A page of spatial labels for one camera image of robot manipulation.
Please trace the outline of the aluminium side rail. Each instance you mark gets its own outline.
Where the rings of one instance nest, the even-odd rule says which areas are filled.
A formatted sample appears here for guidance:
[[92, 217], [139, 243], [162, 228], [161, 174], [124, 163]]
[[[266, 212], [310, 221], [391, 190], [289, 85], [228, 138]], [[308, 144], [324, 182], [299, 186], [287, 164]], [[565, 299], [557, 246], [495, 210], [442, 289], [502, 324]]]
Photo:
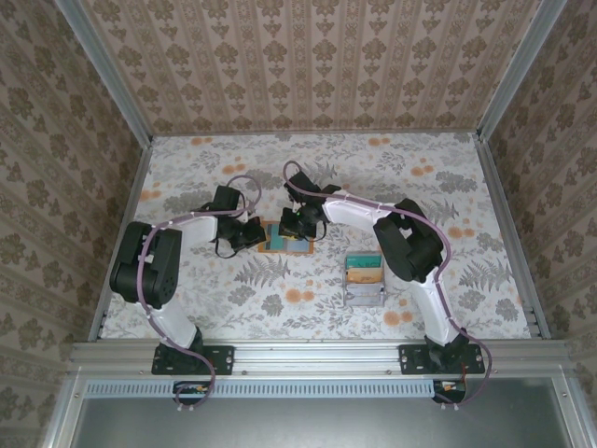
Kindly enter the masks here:
[[535, 283], [507, 203], [507, 196], [493, 161], [491, 150], [488, 143], [483, 141], [478, 135], [474, 133], [473, 137], [479, 157], [479, 164], [484, 174], [493, 210], [502, 234], [509, 265], [521, 298], [527, 328], [532, 338], [549, 340], [551, 333], [548, 328], [548, 322], [537, 295]]
[[149, 144], [147, 147], [144, 147], [141, 153], [141, 158], [139, 160], [139, 165], [135, 172], [134, 180], [132, 183], [132, 189], [129, 195], [129, 199], [127, 201], [123, 217], [121, 220], [121, 224], [118, 230], [118, 236], [115, 242], [114, 250], [108, 264], [108, 268], [106, 271], [106, 276], [104, 280], [104, 284], [102, 287], [102, 291], [100, 293], [100, 297], [98, 300], [98, 304], [96, 307], [96, 311], [94, 313], [94, 317], [91, 323], [90, 332], [88, 336], [88, 342], [96, 342], [98, 337], [101, 335], [104, 319], [106, 317], [107, 311], [109, 309], [109, 305], [111, 302], [112, 291], [109, 286], [109, 279], [112, 269], [115, 265], [116, 258], [118, 255], [119, 245], [122, 241], [124, 236], [125, 230], [127, 225], [132, 221], [135, 215], [135, 211], [137, 208], [137, 204], [139, 203], [139, 199], [141, 196], [141, 192], [143, 189], [143, 185], [145, 182], [145, 178], [149, 169], [149, 164], [151, 160], [153, 152], [153, 147]]

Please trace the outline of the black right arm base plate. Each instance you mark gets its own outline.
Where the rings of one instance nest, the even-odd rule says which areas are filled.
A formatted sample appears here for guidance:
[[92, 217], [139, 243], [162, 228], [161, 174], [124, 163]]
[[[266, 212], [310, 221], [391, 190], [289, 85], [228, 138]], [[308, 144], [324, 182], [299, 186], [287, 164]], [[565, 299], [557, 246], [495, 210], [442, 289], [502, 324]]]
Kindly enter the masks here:
[[403, 374], [482, 374], [486, 371], [480, 347], [467, 344], [455, 350], [431, 348], [426, 344], [403, 344], [398, 347]]

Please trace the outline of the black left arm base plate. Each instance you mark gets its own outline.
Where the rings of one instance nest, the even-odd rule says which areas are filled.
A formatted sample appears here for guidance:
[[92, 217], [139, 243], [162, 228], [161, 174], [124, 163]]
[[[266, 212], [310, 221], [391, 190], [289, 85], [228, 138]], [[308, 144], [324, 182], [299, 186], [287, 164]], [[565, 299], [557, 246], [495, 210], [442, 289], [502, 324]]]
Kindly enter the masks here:
[[[234, 347], [231, 345], [207, 345], [202, 356], [212, 365], [216, 375], [231, 375], [234, 363]], [[209, 375], [209, 367], [194, 356], [181, 353], [172, 347], [159, 344], [155, 349], [151, 373], [154, 375]]]

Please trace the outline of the aluminium mounting rail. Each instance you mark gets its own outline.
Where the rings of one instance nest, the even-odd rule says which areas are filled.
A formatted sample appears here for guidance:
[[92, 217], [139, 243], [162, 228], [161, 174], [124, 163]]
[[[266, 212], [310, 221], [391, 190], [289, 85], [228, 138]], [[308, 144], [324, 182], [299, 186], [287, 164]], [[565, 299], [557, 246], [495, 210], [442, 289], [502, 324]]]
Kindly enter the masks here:
[[[247, 378], [396, 378], [398, 347], [413, 341], [222, 341], [234, 347], [232, 377]], [[551, 377], [568, 373], [573, 363], [562, 341], [489, 340], [483, 355], [495, 378]], [[157, 342], [101, 340], [78, 343], [69, 371], [89, 377], [139, 378], [150, 374]]]

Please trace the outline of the aluminium frame post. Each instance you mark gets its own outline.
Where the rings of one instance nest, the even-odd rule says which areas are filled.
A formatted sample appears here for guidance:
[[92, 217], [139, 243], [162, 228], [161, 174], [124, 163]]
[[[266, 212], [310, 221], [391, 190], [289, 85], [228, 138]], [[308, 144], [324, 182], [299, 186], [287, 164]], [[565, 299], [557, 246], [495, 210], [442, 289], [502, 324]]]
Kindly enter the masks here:
[[147, 150], [151, 146], [152, 132], [81, 0], [55, 0], [55, 2], [126, 120], [136, 141], [143, 151]]
[[500, 81], [492, 100], [482, 116], [477, 134], [479, 140], [487, 142], [496, 129], [507, 107], [529, 72], [538, 52], [559, 19], [567, 0], [542, 0], [530, 22], [510, 64]]

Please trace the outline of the teal card with dark stripe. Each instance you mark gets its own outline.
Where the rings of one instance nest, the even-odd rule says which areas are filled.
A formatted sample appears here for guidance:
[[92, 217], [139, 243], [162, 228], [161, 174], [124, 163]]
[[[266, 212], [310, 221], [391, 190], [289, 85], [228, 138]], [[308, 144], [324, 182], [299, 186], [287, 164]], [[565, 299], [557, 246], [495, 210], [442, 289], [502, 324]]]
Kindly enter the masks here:
[[274, 235], [265, 244], [266, 250], [280, 253], [307, 254], [311, 252], [311, 243], [306, 240], [284, 238]]

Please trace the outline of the floral patterned table cover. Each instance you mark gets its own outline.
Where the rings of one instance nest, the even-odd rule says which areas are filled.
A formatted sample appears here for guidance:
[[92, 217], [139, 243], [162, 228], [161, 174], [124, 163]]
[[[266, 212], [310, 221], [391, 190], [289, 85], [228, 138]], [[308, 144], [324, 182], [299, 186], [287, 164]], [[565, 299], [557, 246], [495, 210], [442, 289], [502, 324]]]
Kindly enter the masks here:
[[[158, 223], [210, 201], [231, 182], [277, 221], [289, 199], [287, 161], [317, 185], [383, 203], [412, 199], [449, 237], [444, 290], [456, 322], [480, 339], [527, 339], [529, 329], [469, 133], [323, 133], [158, 137], [135, 217]], [[346, 306], [343, 263], [375, 238], [333, 225], [312, 255], [184, 251], [175, 297], [208, 339], [420, 339], [411, 286], [388, 275], [383, 306]]]

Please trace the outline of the black power connector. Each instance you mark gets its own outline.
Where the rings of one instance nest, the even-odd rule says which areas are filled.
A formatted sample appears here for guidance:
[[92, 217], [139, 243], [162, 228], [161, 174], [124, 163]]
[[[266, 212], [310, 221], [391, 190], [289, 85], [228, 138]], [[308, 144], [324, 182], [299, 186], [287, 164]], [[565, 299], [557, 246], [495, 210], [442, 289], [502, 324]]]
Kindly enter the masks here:
[[210, 386], [210, 381], [174, 382], [173, 394], [183, 399], [201, 399], [208, 393]]
[[460, 403], [465, 399], [466, 384], [464, 380], [434, 380], [434, 397], [432, 400], [439, 404]]

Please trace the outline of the clear plastic card box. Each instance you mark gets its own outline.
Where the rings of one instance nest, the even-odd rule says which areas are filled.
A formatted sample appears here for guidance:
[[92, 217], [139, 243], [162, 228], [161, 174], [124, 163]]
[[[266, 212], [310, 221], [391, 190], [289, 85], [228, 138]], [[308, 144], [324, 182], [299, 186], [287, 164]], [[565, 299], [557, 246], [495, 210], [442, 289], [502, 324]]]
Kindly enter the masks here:
[[[349, 254], [382, 254], [380, 252], [349, 252]], [[345, 268], [344, 258], [344, 272], [342, 279], [343, 299], [346, 306], [363, 306], [363, 307], [377, 307], [383, 306], [385, 302], [385, 282], [384, 282], [384, 264], [382, 258], [382, 280], [375, 284], [351, 284], [347, 282], [348, 271]]]

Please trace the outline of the grey metal panel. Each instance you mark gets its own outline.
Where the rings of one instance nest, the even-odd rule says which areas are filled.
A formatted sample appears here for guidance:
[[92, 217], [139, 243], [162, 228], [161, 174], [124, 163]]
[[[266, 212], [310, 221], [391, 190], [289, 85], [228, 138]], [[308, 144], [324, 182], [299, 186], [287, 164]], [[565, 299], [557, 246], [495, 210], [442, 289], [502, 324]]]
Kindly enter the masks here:
[[572, 448], [548, 405], [475, 403], [455, 411], [408, 399], [92, 399], [73, 448]]

